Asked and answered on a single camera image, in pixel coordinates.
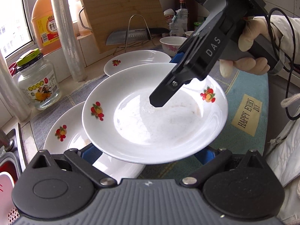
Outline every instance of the gloved hand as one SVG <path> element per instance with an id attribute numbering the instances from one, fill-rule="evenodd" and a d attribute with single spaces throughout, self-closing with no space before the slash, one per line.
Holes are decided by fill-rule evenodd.
<path id="1" fill-rule="evenodd" d="M 271 24 L 271 26 L 273 34 L 275 35 L 275 41 L 278 44 L 282 38 L 282 34 L 273 24 Z M 244 31 L 238 40 L 238 47 L 240 50 L 242 52 L 248 51 L 252 47 L 254 39 L 258 37 L 259 34 L 262 34 L 269 41 L 271 41 L 265 18 L 257 17 L 247 21 L 246 27 L 244 28 Z M 224 78 L 227 78 L 230 77 L 233 67 L 236 67 L 237 69 L 247 73 L 263 75 L 270 69 L 270 66 L 267 63 L 268 61 L 266 58 L 242 58 L 235 62 L 229 60 L 220 60 L 220 72 Z"/>

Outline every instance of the plate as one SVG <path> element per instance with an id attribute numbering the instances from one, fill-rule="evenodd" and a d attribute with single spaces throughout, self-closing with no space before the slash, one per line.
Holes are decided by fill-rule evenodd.
<path id="1" fill-rule="evenodd" d="M 82 111 L 92 143 L 109 156 L 140 164 L 180 160 L 208 146 L 228 114 L 225 93 L 214 79 L 193 79 L 161 108 L 149 102 L 175 65 L 144 64 L 101 82 Z"/>
<path id="2" fill-rule="evenodd" d="M 104 72 L 111 76 L 124 69 L 149 63 L 168 63 L 170 56 L 164 52 L 153 50 L 140 50 L 127 52 L 109 60 L 104 66 Z"/>
<path id="3" fill-rule="evenodd" d="M 81 122 L 84 102 L 65 112 L 53 125 L 45 141 L 44 149 L 50 154 L 62 154 L 70 148 L 82 149 L 91 143 Z M 127 163 L 102 154 L 93 164 L 118 182 L 122 178 L 136 178 L 144 165 Z"/>

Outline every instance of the white jacket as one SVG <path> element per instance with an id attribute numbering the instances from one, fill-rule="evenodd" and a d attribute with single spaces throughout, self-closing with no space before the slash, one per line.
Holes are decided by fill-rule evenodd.
<path id="1" fill-rule="evenodd" d="M 300 64 L 300 19 L 290 19 L 296 35 L 295 63 Z M 293 36 L 284 16 L 272 16 L 271 22 L 283 37 L 280 48 L 293 55 Z M 300 119 L 290 121 L 276 140 L 271 141 L 267 163 L 285 189 L 285 200 L 278 218 L 285 224 L 300 224 Z"/>

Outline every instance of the finger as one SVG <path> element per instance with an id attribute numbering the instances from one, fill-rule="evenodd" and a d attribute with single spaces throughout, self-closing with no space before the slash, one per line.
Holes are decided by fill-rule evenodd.
<path id="1" fill-rule="evenodd" d="M 230 77 L 233 71 L 233 61 L 220 59 L 220 73 L 224 78 Z"/>
<path id="2" fill-rule="evenodd" d="M 266 58 L 257 58 L 256 65 L 251 70 L 246 71 L 247 73 L 252 73 L 256 75 L 263 75 L 269 71 L 270 66 L 268 65 L 268 60 Z"/>
<path id="3" fill-rule="evenodd" d="M 248 51 L 253 41 L 259 34 L 265 34 L 267 31 L 266 23 L 263 19 L 252 19 L 246 23 L 243 33 L 238 39 L 238 47 L 242 52 Z"/>
<path id="4" fill-rule="evenodd" d="M 253 58 L 242 58 L 233 62 L 233 65 L 241 71 L 249 71 L 255 67 L 256 61 Z"/>

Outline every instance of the jar label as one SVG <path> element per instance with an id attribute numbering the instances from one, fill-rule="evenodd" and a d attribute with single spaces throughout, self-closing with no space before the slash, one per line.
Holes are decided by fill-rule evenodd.
<path id="1" fill-rule="evenodd" d="M 59 40 L 54 15 L 46 16 L 37 21 L 43 46 Z"/>
<path id="2" fill-rule="evenodd" d="M 32 103 L 44 102 L 58 90 L 54 71 L 52 70 L 44 79 L 34 85 L 22 89 Z"/>

